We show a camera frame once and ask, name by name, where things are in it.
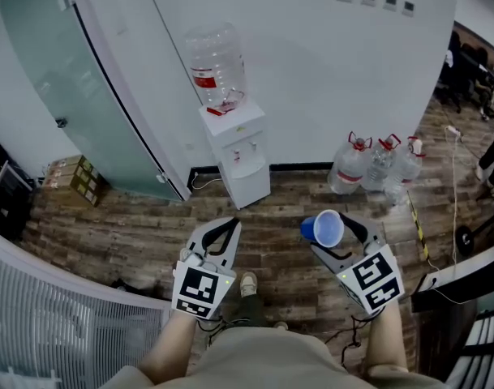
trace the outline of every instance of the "plastic cup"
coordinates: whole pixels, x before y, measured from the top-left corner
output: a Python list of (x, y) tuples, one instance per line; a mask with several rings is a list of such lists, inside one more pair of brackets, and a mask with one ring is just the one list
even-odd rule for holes
[(341, 241), (344, 235), (344, 223), (338, 212), (327, 209), (317, 216), (303, 220), (301, 234), (309, 241), (331, 248)]

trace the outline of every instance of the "glass door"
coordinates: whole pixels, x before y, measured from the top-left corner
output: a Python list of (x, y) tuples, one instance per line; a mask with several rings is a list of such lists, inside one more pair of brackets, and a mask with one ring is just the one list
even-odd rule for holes
[(110, 185), (179, 200), (168, 182), (159, 182), (159, 166), (105, 80), (74, 7), (67, 0), (0, 0), (0, 10), (33, 87)]

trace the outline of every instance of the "floor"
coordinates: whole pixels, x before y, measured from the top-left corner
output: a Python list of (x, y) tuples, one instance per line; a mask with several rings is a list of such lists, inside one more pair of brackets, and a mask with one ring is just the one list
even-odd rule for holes
[[(424, 141), (423, 169), (410, 189), (427, 237), (432, 261), (438, 267), (452, 262), (453, 231), (453, 136), (445, 141), (444, 127), (453, 123), (463, 135), (457, 148), (457, 225), (478, 226), (494, 212), (492, 199), (476, 202), (483, 187), (471, 165), (493, 139), (494, 123), (483, 122), (473, 105), (460, 115), (436, 99), (429, 103), (416, 135)], [(186, 203), (168, 203), (137, 194), (110, 191), (97, 208), (72, 207), (67, 193), (37, 195), (32, 219), (20, 245), (50, 263), (102, 284), (124, 279), (137, 288), (155, 289), (170, 298), (172, 264), (191, 231), (220, 216), (237, 216), (243, 223), (234, 269), (238, 275), (253, 271), (260, 281), (266, 315), (285, 320), (290, 330), (326, 340), (339, 329), (351, 327), (350, 314), (363, 316), (332, 274), (314, 257), (300, 237), (299, 224), (307, 216), (332, 208), (378, 220), (402, 269), (408, 293), (431, 268), (424, 262), (415, 225), (406, 205), (392, 207), (382, 194), (359, 188), (349, 196), (332, 194), (326, 171), (277, 172), (271, 175), (272, 194), (241, 211), (232, 205), (221, 182), (197, 190)], [(198, 183), (205, 178), (199, 177)], [(487, 238), (494, 242), (494, 237)], [(348, 238), (342, 249), (360, 252)], [(237, 285), (226, 299), (229, 310), (237, 298)], [(409, 300), (401, 303), (407, 358), (412, 370), (417, 364), (416, 319)], [(346, 352), (346, 367), (361, 370), (369, 327), (359, 332), (362, 348)], [(340, 358), (351, 333), (340, 334), (329, 343)], [(200, 333), (193, 348), (196, 361), (204, 351)]]

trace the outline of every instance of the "plastic water bottle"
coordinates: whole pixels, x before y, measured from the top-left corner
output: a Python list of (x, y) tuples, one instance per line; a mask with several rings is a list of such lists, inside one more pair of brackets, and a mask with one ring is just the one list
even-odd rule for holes
[(337, 151), (333, 167), (328, 174), (328, 184), (337, 195), (350, 195), (360, 185), (366, 173), (367, 159), (372, 139), (357, 139), (353, 131)]
[(235, 27), (220, 23), (193, 28), (185, 35), (185, 41), (190, 72), (204, 105), (219, 107), (225, 104), (229, 110), (237, 107), (245, 96), (246, 80)]
[(394, 165), (384, 183), (385, 196), (393, 204), (405, 201), (408, 185), (418, 177), (425, 157), (421, 140), (417, 137), (408, 140), (407, 145), (397, 148)]
[(379, 143), (373, 148), (366, 175), (361, 182), (362, 187), (369, 191), (382, 191), (384, 189), (384, 181), (393, 165), (394, 149), (401, 143), (394, 134), (391, 134), (385, 141), (382, 139), (378, 139), (378, 141)]

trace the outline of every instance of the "cardboard box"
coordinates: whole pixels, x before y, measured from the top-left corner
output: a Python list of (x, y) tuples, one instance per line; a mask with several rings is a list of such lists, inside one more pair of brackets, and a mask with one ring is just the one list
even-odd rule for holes
[(84, 156), (56, 160), (49, 166), (43, 189), (66, 188), (76, 192), (85, 203), (99, 203), (104, 178)]

